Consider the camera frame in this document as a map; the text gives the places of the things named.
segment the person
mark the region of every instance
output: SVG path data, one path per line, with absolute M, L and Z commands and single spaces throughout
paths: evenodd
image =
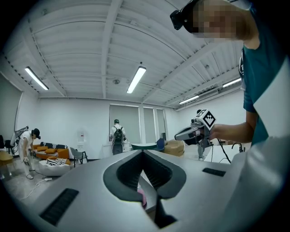
M 198 144 L 198 160 L 199 161 L 203 161 L 203 159 L 204 159 L 204 155 L 203 155 L 204 150 L 205 149 L 200 144 Z
M 126 139 L 125 129 L 119 124 L 119 120 L 114 120 L 114 126 L 110 131 L 113 155 L 123 152 L 123 142 Z
M 215 124 L 210 131 L 214 138 L 239 143 L 256 144 L 268 137 L 259 117 L 262 112 L 258 100 L 269 94 L 266 89 L 274 81 L 282 64 L 289 59 L 271 30 L 258 17 L 251 5 L 249 10 L 240 9 L 224 0 L 193 0 L 183 11 L 183 26 L 188 32 L 206 38 L 223 38 L 243 41 L 242 90 L 246 121 L 239 125 Z
M 20 135 L 19 139 L 19 157 L 23 165 L 25 175 L 28 179 L 33 179 L 33 176 L 29 171 L 34 171 L 34 163 L 31 162 L 32 157 L 28 151 L 28 148 L 31 148 L 33 151 L 33 141 L 36 138 L 39 138 L 40 132 L 39 129 L 35 128 L 34 130 L 28 130 L 23 132 Z

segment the orange sofa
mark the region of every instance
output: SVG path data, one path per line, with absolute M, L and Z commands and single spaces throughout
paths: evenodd
M 69 159 L 69 151 L 68 147 L 65 145 L 52 144 L 52 143 L 44 143 L 33 145 L 34 152 L 36 153 L 36 157 L 46 160 L 50 156 Z

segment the ceiling lamp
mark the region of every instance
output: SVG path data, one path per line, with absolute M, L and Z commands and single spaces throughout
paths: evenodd
M 42 82 L 42 80 L 39 79 L 38 76 L 35 75 L 35 73 L 31 70 L 30 67 L 26 67 L 25 71 L 45 90 L 48 90 L 49 88 Z
M 138 82 L 140 81 L 140 79 L 142 78 L 142 76 L 144 75 L 144 73 L 146 72 L 146 68 L 145 67 L 138 67 L 138 70 L 133 78 L 133 81 L 131 82 L 127 93 L 132 93 L 136 87 L 136 85 L 138 84 Z
M 242 79 L 238 78 L 238 79 L 236 79 L 236 80 L 233 80 L 233 81 L 231 81 L 231 82 L 229 82 L 229 83 L 224 84 L 222 87 L 223 87 L 223 88 L 224 88 L 224 87 L 227 87 L 227 86 L 232 85 L 232 84 L 234 84 L 234 83 L 240 82 L 241 80 L 242 80 Z
M 186 99 L 186 100 L 184 100 L 184 101 L 181 101 L 181 102 L 180 102 L 180 105 L 185 104 L 185 103 L 187 103 L 187 102 L 190 102 L 190 101 L 192 101 L 192 100 L 194 100 L 194 99 L 196 99 L 196 98 L 199 98 L 199 96 L 194 96 L 194 97 L 191 97 L 191 98 Z

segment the man with backpack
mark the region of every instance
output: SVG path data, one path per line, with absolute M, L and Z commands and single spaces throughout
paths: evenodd
M 113 155 L 119 154 L 123 152 L 123 142 L 125 140 L 125 129 L 120 126 L 119 120 L 114 120 L 114 126 L 110 131 L 110 139 L 112 141 L 112 151 Z

